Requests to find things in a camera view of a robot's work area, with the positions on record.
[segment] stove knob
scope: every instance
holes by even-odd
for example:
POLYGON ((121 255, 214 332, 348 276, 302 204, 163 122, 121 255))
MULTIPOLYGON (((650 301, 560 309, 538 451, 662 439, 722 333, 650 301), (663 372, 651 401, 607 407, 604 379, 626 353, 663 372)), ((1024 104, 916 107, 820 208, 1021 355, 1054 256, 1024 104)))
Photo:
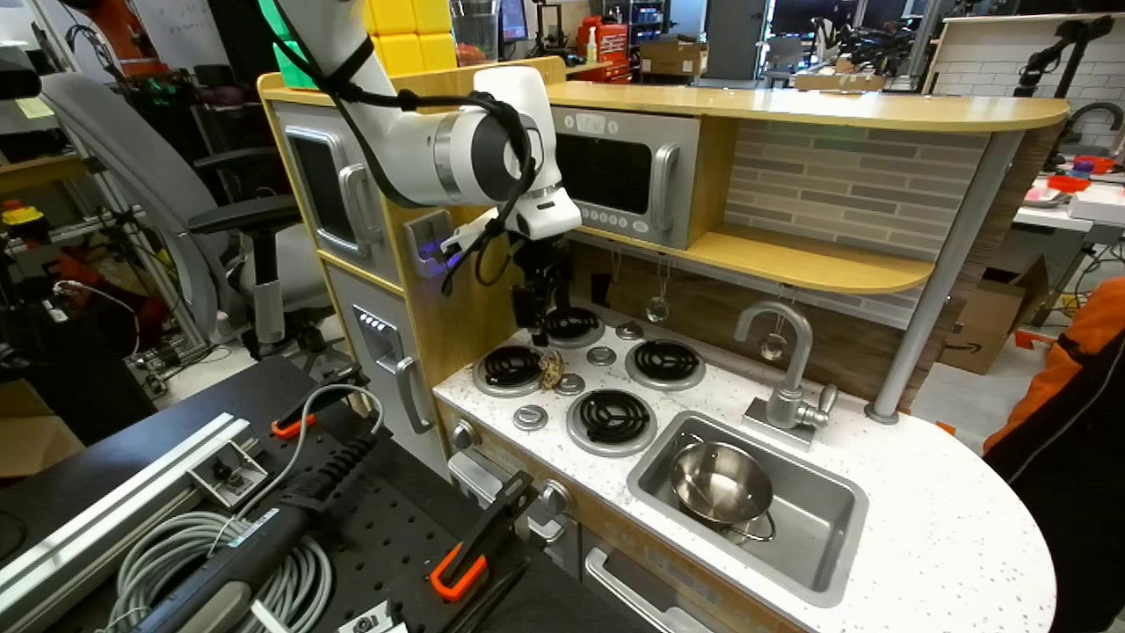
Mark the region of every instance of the stove knob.
POLYGON ((450 434, 450 442, 458 451, 467 451, 478 444, 480 444, 480 435, 477 431, 472 428, 466 421, 458 421, 457 426, 453 427, 453 433, 450 434))
POLYGON ((549 479, 543 482, 543 490, 539 494, 539 503, 547 510, 547 517, 555 518, 569 509, 570 494, 561 483, 549 479))

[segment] faucet handle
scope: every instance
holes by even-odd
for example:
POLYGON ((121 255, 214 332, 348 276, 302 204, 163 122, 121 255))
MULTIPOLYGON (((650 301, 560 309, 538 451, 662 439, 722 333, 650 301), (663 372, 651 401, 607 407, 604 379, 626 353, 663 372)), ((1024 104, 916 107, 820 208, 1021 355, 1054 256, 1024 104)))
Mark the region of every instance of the faucet handle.
POLYGON ((820 398, 817 400, 817 409, 820 409, 825 414, 831 414, 832 408, 836 407, 836 399, 839 398, 840 390, 832 383, 825 386, 825 389, 820 390, 820 398))

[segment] metal bowl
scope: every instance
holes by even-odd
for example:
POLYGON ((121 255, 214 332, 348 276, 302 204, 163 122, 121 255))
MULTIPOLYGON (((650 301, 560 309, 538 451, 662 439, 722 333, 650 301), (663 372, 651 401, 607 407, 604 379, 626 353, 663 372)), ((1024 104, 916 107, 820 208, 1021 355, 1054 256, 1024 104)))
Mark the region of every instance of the metal bowl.
MULTIPOLYGON (((766 515, 771 533, 773 483, 757 460, 722 442, 696 442, 676 455, 672 487, 681 504, 713 527, 730 527, 766 515)), ((768 541, 767 537, 752 539, 768 541)))

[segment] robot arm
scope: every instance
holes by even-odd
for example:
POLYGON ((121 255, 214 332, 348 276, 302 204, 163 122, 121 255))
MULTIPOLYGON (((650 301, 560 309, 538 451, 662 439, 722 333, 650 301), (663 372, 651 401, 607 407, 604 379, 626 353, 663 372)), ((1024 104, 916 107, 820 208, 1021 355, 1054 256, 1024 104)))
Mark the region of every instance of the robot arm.
MULTIPOLYGON (((310 62, 326 76, 350 64, 357 47, 368 40, 362 0, 277 2, 310 62)), ((359 65, 351 81, 376 94, 396 92, 375 55, 359 65)), ((555 124, 542 78, 529 67, 487 69, 476 74, 474 88, 520 112, 538 169, 505 218, 505 228, 537 241, 577 227, 582 216, 560 186, 555 162, 555 124)), ((396 204, 498 205, 519 181, 520 161, 507 130, 482 108, 423 115, 340 99, 338 105, 370 148, 367 157, 379 188, 396 204)), ((464 244, 460 250, 466 250, 478 230, 467 227, 461 233, 448 244, 464 244)))

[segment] cabinet door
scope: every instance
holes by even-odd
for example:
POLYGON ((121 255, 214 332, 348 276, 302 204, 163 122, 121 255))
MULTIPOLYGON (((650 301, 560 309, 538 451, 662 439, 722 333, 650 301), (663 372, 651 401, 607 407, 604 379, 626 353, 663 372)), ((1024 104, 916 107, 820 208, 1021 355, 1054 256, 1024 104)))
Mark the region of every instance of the cabinet door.
POLYGON ((273 103, 317 247, 398 283, 382 198, 359 141, 335 108, 273 103))
POLYGON ((417 364, 406 300, 338 268, 327 265, 340 318, 356 349, 368 389, 382 405, 384 424, 395 442, 441 477, 449 479, 430 388, 417 364), (418 423, 430 429, 418 434, 418 423))

